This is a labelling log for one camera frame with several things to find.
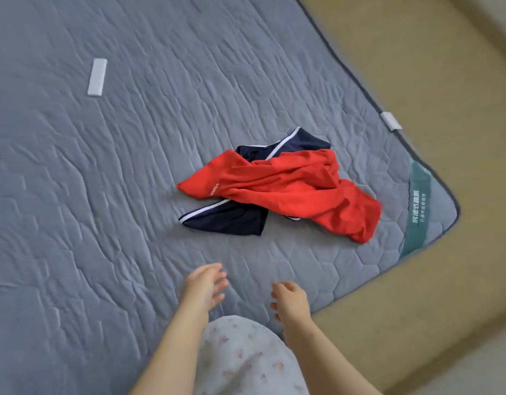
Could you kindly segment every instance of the miniso logo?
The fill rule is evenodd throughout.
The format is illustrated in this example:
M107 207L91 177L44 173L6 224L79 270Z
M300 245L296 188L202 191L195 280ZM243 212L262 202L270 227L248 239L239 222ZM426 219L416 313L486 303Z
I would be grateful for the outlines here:
M211 191L211 195L214 195L214 193L217 191L218 187L220 187L219 183L217 183L217 185L213 187L213 191Z

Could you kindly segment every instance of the person's right hand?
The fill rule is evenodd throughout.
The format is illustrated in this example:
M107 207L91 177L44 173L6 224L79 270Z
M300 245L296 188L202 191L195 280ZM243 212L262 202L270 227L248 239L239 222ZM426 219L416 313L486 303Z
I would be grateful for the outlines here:
M307 323L311 321L310 305L306 292L292 281L273 283L271 296L276 302L271 304L275 310L275 319L284 326L293 323Z

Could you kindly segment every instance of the mattress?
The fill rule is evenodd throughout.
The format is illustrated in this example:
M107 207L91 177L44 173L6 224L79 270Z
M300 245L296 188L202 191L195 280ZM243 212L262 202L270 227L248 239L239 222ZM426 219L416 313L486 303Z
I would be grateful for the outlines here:
M0 393L127 392L204 263L230 280L211 318L279 333L271 282L317 311L434 242L459 207L382 112L296 0L0 0ZM368 243L178 221L201 206L179 182L297 126L381 201Z

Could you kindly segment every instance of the beige floor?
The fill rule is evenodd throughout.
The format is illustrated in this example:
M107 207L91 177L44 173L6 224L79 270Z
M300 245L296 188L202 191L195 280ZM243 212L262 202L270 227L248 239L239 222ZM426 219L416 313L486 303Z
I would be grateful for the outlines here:
M439 242L314 315L400 393L506 311L506 59L448 0L302 1L462 206Z

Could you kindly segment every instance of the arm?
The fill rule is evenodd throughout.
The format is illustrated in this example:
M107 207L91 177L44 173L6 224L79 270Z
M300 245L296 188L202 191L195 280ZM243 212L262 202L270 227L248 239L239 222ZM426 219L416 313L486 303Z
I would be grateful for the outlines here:
M311 319L306 293L295 283L273 285L271 308L284 324L311 395L381 395L339 352Z
M185 280L180 305L132 395L191 395L198 347L209 310L222 302L228 285L222 265L201 266Z

